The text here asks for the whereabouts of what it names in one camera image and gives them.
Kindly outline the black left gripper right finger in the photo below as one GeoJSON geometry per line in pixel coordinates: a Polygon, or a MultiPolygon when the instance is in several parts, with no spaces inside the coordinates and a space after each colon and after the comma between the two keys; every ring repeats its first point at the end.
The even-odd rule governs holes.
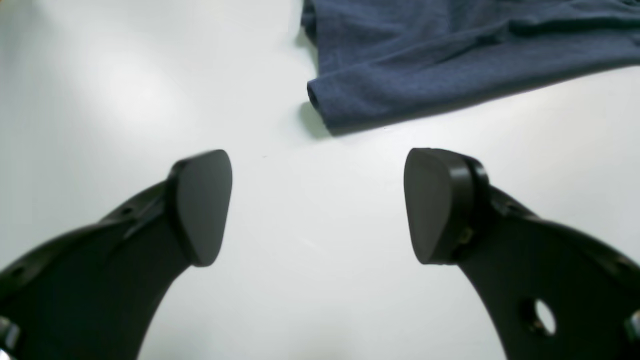
{"type": "Polygon", "coordinates": [[[508,360],[639,358],[640,272],[631,258],[540,218],[462,153],[410,150],[403,188],[417,260],[464,273],[508,360]]]}

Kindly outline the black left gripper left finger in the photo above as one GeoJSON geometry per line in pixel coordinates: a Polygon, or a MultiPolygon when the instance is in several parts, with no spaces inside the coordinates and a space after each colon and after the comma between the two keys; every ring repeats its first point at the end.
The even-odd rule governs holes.
{"type": "Polygon", "coordinates": [[[232,191],[226,151],[199,153],[14,260],[1,271],[1,358],[137,359],[174,280],[217,259],[232,191]]]}

